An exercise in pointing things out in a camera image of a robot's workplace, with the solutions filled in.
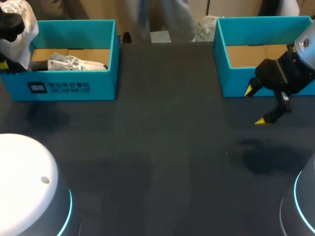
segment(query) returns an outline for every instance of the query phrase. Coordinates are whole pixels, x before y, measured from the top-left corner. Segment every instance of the logo on box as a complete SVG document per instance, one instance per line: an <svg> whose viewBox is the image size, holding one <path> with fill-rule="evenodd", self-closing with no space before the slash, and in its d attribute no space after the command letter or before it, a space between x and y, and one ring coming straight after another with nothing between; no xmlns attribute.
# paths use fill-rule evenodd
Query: logo on box
<svg viewBox="0 0 315 236"><path fill-rule="evenodd" d="M47 89L43 82L29 82L28 86L31 93L47 93Z"/></svg>

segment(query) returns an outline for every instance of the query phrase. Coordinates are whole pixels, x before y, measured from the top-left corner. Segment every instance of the gray pants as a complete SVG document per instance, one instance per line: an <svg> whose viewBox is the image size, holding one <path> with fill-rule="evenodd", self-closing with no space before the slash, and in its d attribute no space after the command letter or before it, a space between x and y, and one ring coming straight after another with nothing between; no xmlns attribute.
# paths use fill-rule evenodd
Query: gray pants
<svg viewBox="0 0 315 236"><path fill-rule="evenodd" d="M163 11L172 42L190 42L194 38L195 22L188 0L157 0ZM149 0L125 0L131 22L133 42L151 42Z"/></svg>
<svg viewBox="0 0 315 236"><path fill-rule="evenodd" d="M149 0L124 0L133 42L149 43ZM28 0L38 20L67 19L63 0ZM157 0L163 11L172 42L190 42L194 38L195 22L188 0Z"/></svg>
<svg viewBox="0 0 315 236"><path fill-rule="evenodd" d="M65 20L63 0L28 0L37 20Z"/></svg>

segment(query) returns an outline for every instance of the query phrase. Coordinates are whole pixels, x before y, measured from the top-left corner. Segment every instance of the crumpled plastic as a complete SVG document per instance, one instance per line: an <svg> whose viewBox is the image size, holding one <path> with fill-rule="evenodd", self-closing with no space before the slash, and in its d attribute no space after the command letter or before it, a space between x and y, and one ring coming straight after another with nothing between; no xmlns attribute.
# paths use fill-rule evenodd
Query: crumpled plastic
<svg viewBox="0 0 315 236"><path fill-rule="evenodd" d="M217 16L205 16L196 27L193 42L213 41L215 37Z"/></svg>

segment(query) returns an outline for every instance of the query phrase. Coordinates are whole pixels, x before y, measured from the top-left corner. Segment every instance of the dark tabletop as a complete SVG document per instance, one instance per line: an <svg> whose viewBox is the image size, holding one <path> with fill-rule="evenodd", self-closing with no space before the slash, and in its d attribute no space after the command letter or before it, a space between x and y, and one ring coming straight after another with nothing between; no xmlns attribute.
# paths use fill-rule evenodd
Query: dark tabletop
<svg viewBox="0 0 315 236"><path fill-rule="evenodd" d="M315 97L255 126L274 98L222 97L212 43L122 46L116 101L15 103L2 133L42 142L82 236L281 236L285 191L315 149Z"/></svg>

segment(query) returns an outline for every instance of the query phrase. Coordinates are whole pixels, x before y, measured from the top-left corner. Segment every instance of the open box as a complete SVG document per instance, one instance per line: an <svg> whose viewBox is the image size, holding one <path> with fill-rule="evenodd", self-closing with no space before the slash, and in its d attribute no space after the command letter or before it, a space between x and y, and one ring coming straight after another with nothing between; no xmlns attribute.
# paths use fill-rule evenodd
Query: open box
<svg viewBox="0 0 315 236"><path fill-rule="evenodd" d="M119 41L114 20L38 21L39 35L30 46L33 60L54 52L99 61L108 70L36 71L2 74L15 101L114 100Z"/></svg>
<svg viewBox="0 0 315 236"><path fill-rule="evenodd" d="M312 23L310 17L219 18L214 54L224 97L243 97L255 77L256 66L265 58L276 59ZM265 88L256 96L273 96ZM315 95L315 82L298 95Z"/></svg>

